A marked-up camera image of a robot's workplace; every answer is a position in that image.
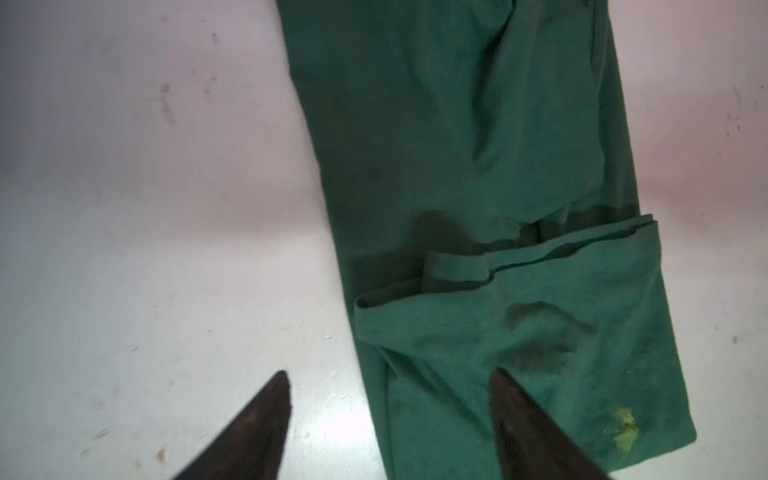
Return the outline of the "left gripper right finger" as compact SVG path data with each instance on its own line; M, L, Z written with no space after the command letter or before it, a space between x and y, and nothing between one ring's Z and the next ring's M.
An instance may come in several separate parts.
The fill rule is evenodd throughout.
M491 373L489 394L503 479L609 479L505 370Z

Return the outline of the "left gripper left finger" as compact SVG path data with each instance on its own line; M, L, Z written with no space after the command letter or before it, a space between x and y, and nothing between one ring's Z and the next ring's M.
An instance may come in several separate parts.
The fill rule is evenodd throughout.
M292 413L286 371L276 372L177 480L275 480Z

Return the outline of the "green t shirt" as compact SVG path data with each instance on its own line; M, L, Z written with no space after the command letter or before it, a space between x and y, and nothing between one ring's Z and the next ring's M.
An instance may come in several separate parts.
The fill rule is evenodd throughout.
M604 1L281 1L386 475L498 479L507 371L607 472L696 430Z

